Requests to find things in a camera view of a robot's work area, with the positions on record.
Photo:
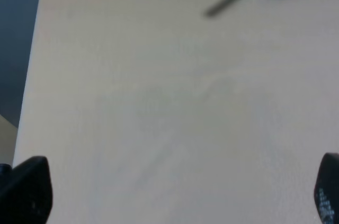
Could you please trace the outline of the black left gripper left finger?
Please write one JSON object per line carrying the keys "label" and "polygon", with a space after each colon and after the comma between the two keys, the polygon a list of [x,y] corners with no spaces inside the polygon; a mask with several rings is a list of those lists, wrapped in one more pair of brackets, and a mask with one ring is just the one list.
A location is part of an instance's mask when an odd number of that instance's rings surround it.
{"label": "black left gripper left finger", "polygon": [[52,183],[45,156],[33,156],[14,168],[1,164],[1,223],[45,224],[52,204]]}

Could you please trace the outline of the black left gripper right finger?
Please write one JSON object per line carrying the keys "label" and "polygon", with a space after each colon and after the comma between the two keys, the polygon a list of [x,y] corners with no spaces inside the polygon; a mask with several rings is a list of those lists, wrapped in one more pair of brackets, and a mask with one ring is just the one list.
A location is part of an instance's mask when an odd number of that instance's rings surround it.
{"label": "black left gripper right finger", "polygon": [[326,153],[319,166],[314,200],[322,223],[338,224],[338,154]]}

